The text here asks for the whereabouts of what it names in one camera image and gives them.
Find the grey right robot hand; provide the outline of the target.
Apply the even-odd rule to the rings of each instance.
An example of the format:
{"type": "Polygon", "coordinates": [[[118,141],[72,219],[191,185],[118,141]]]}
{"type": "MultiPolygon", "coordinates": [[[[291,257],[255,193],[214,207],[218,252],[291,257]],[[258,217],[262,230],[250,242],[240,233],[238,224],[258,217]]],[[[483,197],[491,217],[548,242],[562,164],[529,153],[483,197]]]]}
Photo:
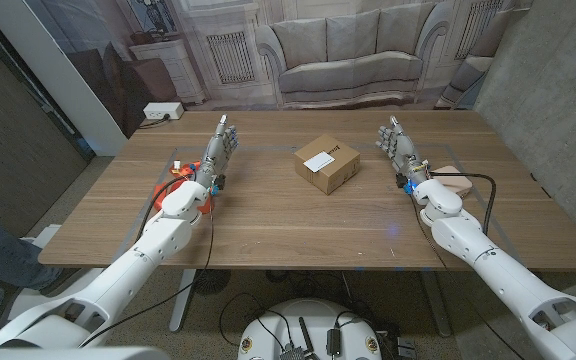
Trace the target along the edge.
{"type": "Polygon", "coordinates": [[[398,186],[413,190],[429,179],[428,161],[421,157],[398,119],[391,115],[389,120],[388,126],[379,128],[376,146],[390,159],[396,172],[398,186]]]}

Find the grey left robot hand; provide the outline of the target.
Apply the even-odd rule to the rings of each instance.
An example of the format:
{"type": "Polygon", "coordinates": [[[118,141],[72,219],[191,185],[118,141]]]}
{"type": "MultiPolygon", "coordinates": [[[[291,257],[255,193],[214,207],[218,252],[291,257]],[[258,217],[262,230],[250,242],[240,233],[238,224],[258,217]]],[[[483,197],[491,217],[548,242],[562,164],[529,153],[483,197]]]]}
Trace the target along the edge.
{"type": "Polygon", "coordinates": [[[202,155],[195,172],[195,182],[206,188],[211,187],[225,173],[229,159],[238,145],[236,127],[228,125],[227,115],[223,114],[202,155]]]}

